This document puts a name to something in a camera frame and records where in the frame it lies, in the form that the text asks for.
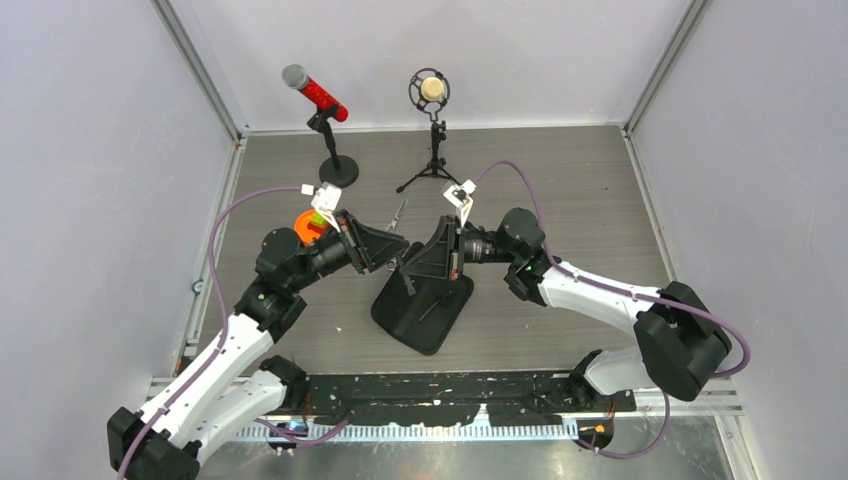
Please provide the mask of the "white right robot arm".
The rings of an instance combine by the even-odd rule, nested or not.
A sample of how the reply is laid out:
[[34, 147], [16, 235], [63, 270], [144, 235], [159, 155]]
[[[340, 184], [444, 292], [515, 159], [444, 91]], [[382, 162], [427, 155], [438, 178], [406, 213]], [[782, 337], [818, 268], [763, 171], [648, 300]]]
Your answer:
[[691, 402], [732, 350], [724, 330], [703, 318], [706, 307], [686, 284], [630, 285], [549, 256], [535, 214], [516, 207], [494, 231], [459, 227], [444, 216], [431, 239], [403, 260], [404, 275], [454, 281], [467, 263], [504, 263], [504, 281], [520, 300], [566, 309], [631, 335], [635, 347], [594, 351], [575, 368], [571, 397], [596, 410], [611, 395], [657, 387]]

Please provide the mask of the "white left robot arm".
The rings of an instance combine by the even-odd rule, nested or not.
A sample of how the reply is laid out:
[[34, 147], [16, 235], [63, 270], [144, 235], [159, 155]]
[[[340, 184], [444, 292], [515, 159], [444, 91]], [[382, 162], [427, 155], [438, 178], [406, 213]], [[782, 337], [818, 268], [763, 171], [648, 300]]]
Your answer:
[[119, 408], [107, 422], [109, 460], [121, 479], [194, 479], [231, 435], [278, 409], [298, 412], [305, 373], [279, 356], [238, 390], [227, 389], [294, 325], [307, 303], [301, 291], [351, 265], [370, 273], [401, 256], [403, 236], [359, 222], [346, 210], [311, 244], [291, 228], [269, 232], [254, 281], [198, 357], [139, 410]]

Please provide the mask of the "black tool pouch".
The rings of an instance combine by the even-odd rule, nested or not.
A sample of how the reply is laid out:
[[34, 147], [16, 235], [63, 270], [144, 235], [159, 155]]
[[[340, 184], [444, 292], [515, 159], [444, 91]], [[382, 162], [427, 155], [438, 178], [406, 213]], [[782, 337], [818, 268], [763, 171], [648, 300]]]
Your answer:
[[371, 305], [370, 316], [391, 337], [432, 356], [441, 348], [474, 292], [463, 275], [456, 281], [393, 272]]

